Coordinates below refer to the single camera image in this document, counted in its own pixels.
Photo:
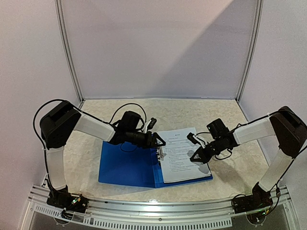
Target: wire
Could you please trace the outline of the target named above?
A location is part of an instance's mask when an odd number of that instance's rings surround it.
[[[199,135],[199,134],[204,134],[204,133],[209,133],[209,134],[210,134],[210,132],[200,132],[200,133],[197,133],[197,134],[195,134],[195,135],[197,136],[197,135]]]
[[[276,209],[278,202],[279,202],[279,198],[277,198],[277,202],[276,202],[275,206],[272,209],[269,208],[268,212],[265,214],[266,216],[269,215],[270,213],[272,213],[274,211],[274,209]]]
[[[269,208],[269,210],[265,213],[265,215],[267,216],[268,214],[270,214],[271,212],[274,211],[274,209],[276,209],[277,205],[278,205],[278,202],[279,202],[279,199],[280,199],[280,189],[276,183],[276,196],[277,196],[277,202],[275,204],[275,206],[272,208],[273,204],[271,204],[271,207]]]
[[[294,112],[288,111],[288,110],[277,110],[277,111],[274,111],[274,112],[272,112],[272,113],[270,113],[270,114],[268,114],[268,115],[265,115],[265,116],[262,116],[262,117],[259,117],[259,118],[255,119],[255,120],[253,120],[253,121],[247,122],[247,123],[245,123],[245,124],[240,124],[240,123],[239,123],[239,124],[237,124],[237,126],[236,126],[233,130],[231,130],[231,132],[232,132],[232,131],[235,131],[237,128],[239,128],[239,127],[241,127],[241,126],[246,126],[246,125],[252,124],[252,123],[254,123],[254,122],[256,122],[256,121],[259,121],[259,120],[261,120],[261,119],[263,119],[263,118],[272,116],[273,114],[276,114],[276,113],[281,113],[281,114],[282,114],[282,113],[290,113],[290,114],[294,115],[294,116],[303,124],[303,126],[305,126],[305,128],[307,128],[305,122],[304,122],[299,116],[297,116]]]
[[[123,149],[122,149],[122,145],[123,145],[123,143],[121,143],[121,145],[120,145],[120,150],[122,150],[123,152],[134,152],[134,151],[138,148],[138,147],[136,146],[134,150],[132,150],[132,151],[126,151],[126,150],[123,150]]]
[[[101,119],[99,119],[99,118],[97,118],[97,117],[95,117],[95,116],[93,116],[93,115],[91,115],[91,114],[89,114],[89,113],[87,113],[87,112],[82,111],[82,110],[79,109],[77,106],[75,106],[75,105],[73,105],[72,103],[70,103],[69,101],[63,100],[63,99],[53,99],[53,100],[50,100],[50,101],[44,103],[42,106],[39,107],[39,109],[36,111],[36,113],[35,113],[35,115],[34,115],[34,117],[33,117],[33,123],[32,123],[32,125],[33,125],[33,130],[34,130],[34,132],[35,132],[37,138],[40,140],[40,142],[42,143],[43,148],[44,148],[45,168],[46,168],[47,177],[48,177],[48,179],[47,179],[47,184],[48,184],[48,187],[50,188],[50,191],[53,193],[53,190],[55,190],[55,188],[52,186],[52,184],[51,184],[51,182],[50,182],[49,170],[48,170],[48,165],[47,165],[47,148],[46,148],[46,145],[45,145],[43,139],[40,137],[40,135],[38,134],[38,132],[37,132],[37,130],[36,130],[36,127],[35,127],[35,121],[36,121],[36,117],[37,117],[38,113],[42,110],[42,108],[44,108],[46,105],[48,105],[48,104],[50,104],[50,103],[52,103],[52,102],[67,102],[67,103],[71,104],[76,110],[78,110],[78,111],[81,112],[81,113],[84,113],[84,114],[86,114],[86,115],[88,115],[88,116],[90,116],[90,117],[92,117],[92,118],[94,118],[94,119],[96,119],[96,120],[98,120],[98,121],[101,121],[101,122],[103,122],[103,123],[105,123],[105,124],[108,124],[108,122],[105,122],[105,121],[103,121],[103,120],[101,120]]]
[[[111,122],[113,121],[113,118],[115,117],[115,114],[116,114],[122,107],[124,107],[124,106],[126,106],[126,105],[129,105],[129,104],[136,105],[136,106],[138,106],[138,107],[140,107],[140,108],[142,109],[142,111],[143,111],[143,113],[144,113],[144,115],[145,115],[145,121],[144,121],[144,123],[146,123],[146,121],[147,121],[147,115],[146,115],[146,113],[145,113],[145,110],[143,109],[142,106],[140,106],[140,105],[137,104],[137,103],[126,103],[126,104],[123,104],[120,108],[118,108],[118,109],[114,112],[114,114],[113,114],[112,117],[111,117],[111,120],[110,120],[108,123],[111,124]]]
[[[234,198],[231,199],[231,206],[234,206],[234,199],[236,199],[238,196],[246,196],[245,194],[238,194]]]
[[[224,157],[224,158],[218,158],[218,157],[216,157],[216,155],[215,155],[214,157],[215,157],[217,160],[219,160],[219,161],[225,160],[225,159],[227,159],[227,158],[231,157],[231,155],[232,155],[232,151],[230,151],[229,149],[227,149],[227,151],[228,151],[228,152],[230,152],[230,155],[229,155],[229,156],[227,156],[227,157]]]

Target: paper document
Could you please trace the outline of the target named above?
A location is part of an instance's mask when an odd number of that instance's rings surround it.
[[[195,128],[158,132],[166,142],[162,147],[161,169],[164,183],[173,183],[210,176],[208,164],[191,162],[190,157],[199,148],[187,139]]]

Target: blue folder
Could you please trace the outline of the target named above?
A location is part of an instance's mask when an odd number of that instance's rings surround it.
[[[142,149],[125,142],[103,143],[98,181],[138,187],[161,188],[212,180],[212,175],[193,180],[164,183],[156,149]]]

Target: speckled table surface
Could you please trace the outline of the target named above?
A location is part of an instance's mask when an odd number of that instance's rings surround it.
[[[129,102],[139,103],[144,107],[147,117],[157,119],[153,132],[187,127],[196,127],[197,132],[207,131],[206,125],[217,118],[221,118],[229,129],[246,122],[236,101],[232,100],[87,100],[82,109],[109,121],[118,107]],[[140,108],[128,105],[117,113],[114,121],[120,119],[126,110],[142,115]],[[208,141],[212,140],[210,134],[204,134],[204,137]],[[250,193],[268,168],[257,141],[252,141],[236,147],[233,155],[224,161],[211,159],[212,181],[158,189],[102,184],[98,182],[101,148],[101,140],[77,131],[72,133],[64,151],[65,177],[70,192],[126,201],[219,199]],[[227,154],[227,151],[222,152],[219,157]]]

